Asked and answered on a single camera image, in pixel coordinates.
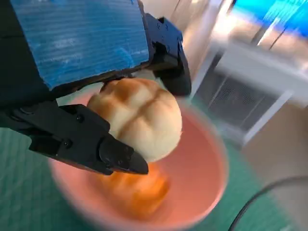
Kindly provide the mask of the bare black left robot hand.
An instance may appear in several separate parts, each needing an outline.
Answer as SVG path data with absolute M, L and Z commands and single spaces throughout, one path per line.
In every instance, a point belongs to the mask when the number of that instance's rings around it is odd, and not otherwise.
M 175 96 L 192 91 L 182 33 L 139 0 L 3 0 L 0 3 L 0 125 L 46 157 L 110 175 L 147 174 L 132 147 L 89 108 L 57 99 L 141 69 Z

